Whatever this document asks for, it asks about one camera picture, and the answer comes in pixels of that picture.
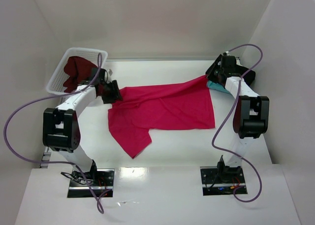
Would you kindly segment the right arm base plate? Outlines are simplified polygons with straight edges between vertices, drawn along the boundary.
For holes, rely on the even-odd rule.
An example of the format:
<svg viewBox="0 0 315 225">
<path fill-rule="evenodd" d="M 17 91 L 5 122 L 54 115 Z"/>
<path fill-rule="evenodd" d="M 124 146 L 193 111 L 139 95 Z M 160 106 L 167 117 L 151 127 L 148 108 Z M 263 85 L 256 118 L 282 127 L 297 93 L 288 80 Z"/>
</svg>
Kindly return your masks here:
<svg viewBox="0 0 315 225">
<path fill-rule="evenodd" d="M 201 183 L 204 196 L 247 194 L 246 182 L 241 167 L 218 174 L 217 167 L 201 167 Z"/>
</svg>

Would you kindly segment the pink t shirt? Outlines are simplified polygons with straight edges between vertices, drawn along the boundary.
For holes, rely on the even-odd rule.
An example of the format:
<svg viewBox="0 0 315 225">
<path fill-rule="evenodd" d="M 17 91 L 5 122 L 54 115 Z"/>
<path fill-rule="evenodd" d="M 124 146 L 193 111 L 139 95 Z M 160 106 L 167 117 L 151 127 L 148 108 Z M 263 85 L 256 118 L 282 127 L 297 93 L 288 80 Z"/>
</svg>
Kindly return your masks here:
<svg viewBox="0 0 315 225">
<path fill-rule="evenodd" d="M 215 128 L 206 76 L 178 84 L 125 87 L 108 110 L 109 132 L 133 159 L 152 139 L 149 131 Z"/>
</svg>

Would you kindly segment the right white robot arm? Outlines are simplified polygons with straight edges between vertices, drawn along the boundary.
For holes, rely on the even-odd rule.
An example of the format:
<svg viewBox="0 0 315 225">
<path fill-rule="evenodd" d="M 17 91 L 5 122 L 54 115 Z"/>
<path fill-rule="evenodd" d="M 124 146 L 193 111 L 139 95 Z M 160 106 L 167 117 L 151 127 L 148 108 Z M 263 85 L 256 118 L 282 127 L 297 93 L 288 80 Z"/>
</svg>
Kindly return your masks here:
<svg viewBox="0 0 315 225">
<path fill-rule="evenodd" d="M 251 89 L 255 72 L 238 65 L 236 58 L 220 54 L 206 71 L 207 79 L 238 100 L 233 117 L 235 132 L 230 151 L 218 163 L 218 179 L 227 183 L 241 173 L 242 159 L 253 141 L 268 129 L 269 98 Z"/>
</svg>

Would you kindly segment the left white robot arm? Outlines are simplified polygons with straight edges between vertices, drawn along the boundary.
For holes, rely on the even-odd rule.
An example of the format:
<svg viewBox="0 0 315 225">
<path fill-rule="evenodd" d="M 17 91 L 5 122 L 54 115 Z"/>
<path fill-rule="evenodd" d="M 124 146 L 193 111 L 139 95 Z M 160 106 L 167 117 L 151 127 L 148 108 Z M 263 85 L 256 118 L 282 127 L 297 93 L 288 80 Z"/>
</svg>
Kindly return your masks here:
<svg viewBox="0 0 315 225">
<path fill-rule="evenodd" d="M 93 185 L 99 178 L 96 163 L 80 145 L 78 118 L 98 96 L 104 104 L 122 100 L 117 81 L 110 80 L 108 71 L 93 67 L 87 76 L 80 76 L 74 87 L 67 88 L 65 101 L 43 113 L 43 144 L 61 154 L 73 166 L 66 176 L 79 183 Z"/>
</svg>

